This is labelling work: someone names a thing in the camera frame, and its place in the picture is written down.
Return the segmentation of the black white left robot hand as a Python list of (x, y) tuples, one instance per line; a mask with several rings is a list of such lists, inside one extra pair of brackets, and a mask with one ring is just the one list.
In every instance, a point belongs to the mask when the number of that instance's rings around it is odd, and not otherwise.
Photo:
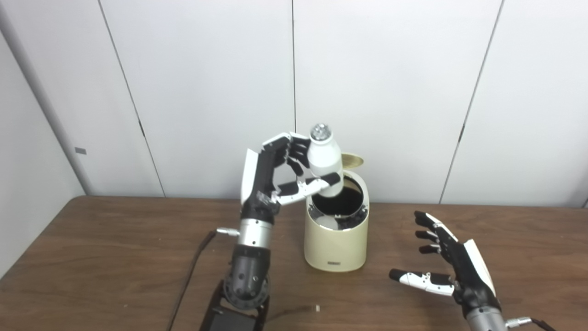
[(275, 169), (286, 164), (297, 177), (311, 167), (308, 159), (311, 138), (284, 132), (263, 143), (262, 149), (247, 150), (241, 185), (241, 219), (253, 219), (273, 225), (283, 205), (291, 205), (307, 197), (323, 193), (342, 184), (342, 171), (317, 174), (303, 181), (275, 185)]

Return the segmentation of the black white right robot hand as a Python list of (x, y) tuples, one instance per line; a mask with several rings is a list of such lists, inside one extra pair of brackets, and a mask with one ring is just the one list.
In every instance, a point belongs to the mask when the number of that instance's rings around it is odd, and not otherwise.
[(459, 241), (443, 222), (427, 212), (416, 210), (414, 221), (424, 228), (414, 233), (416, 237), (431, 241), (418, 251), (439, 254), (453, 268), (454, 275), (393, 268), (389, 272), (391, 280), (421, 291), (452, 296), (464, 316), (483, 308), (501, 311), (492, 277), (475, 241)]

